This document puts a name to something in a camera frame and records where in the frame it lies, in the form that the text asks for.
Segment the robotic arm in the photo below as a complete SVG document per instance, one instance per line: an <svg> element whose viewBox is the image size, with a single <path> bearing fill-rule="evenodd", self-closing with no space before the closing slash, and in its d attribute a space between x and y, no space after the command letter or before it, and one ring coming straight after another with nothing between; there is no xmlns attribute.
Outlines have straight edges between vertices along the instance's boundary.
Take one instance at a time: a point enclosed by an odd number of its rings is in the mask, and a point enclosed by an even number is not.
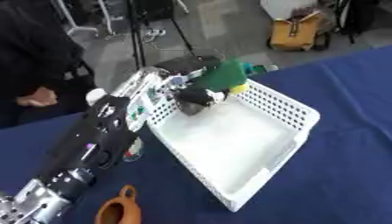
<svg viewBox="0 0 392 224"><path fill-rule="evenodd" d="M202 106L223 93L191 89L201 71L170 76L147 67L103 96L47 154L45 165L14 197L0 195L0 224L47 224L76 203L102 174L120 162L163 97Z"/></svg>

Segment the blue tablecloth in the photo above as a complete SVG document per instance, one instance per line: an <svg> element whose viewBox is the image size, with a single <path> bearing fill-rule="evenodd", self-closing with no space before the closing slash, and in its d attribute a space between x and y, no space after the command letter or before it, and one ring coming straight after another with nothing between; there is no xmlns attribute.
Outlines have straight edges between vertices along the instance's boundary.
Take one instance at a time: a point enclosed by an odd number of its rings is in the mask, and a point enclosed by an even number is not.
<svg viewBox="0 0 392 224"><path fill-rule="evenodd" d="M93 223L101 204L126 184L138 190L145 224L392 223L391 55L387 47L255 77L322 118L304 147L238 213L145 130L143 159L111 170L64 223ZM16 193L76 117L1 131L0 189Z"/></svg>

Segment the person's hand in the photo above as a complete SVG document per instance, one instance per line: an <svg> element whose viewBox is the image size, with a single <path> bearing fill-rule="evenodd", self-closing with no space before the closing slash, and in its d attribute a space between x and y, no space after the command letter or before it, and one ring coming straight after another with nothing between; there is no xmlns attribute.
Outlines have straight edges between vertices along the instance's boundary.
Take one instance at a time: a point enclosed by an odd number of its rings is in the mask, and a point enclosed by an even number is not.
<svg viewBox="0 0 392 224"><path fill-rule="evenodd" d="M57 96L51 89L39 87L34 94L18 97L17 104L24 107L43 108L57 104Z"/></svg>

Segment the white plastic basket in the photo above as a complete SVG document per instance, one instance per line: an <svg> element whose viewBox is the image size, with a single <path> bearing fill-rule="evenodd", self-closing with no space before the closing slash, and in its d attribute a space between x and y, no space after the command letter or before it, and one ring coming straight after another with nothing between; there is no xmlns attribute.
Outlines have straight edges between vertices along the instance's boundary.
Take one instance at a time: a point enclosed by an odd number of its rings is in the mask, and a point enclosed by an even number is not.
<svg viewBox="0 0 392 224"><path fill-rule="evenodd" d="M306 141L319 113L257 82L188 116L159 103L148 124L157 138L230 211L238 211Z"/></svg>

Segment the pot handle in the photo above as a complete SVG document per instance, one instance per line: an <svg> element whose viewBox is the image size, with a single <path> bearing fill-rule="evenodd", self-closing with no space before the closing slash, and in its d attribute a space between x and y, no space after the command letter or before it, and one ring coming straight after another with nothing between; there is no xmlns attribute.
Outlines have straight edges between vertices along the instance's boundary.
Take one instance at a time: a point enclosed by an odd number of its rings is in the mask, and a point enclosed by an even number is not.
<svg viewBox="0 0 392 224"><path fill-rule="evenodd" d="M120 191L120 197L135 200L137 197L137 190L133 185L125 185Z"/></svg>

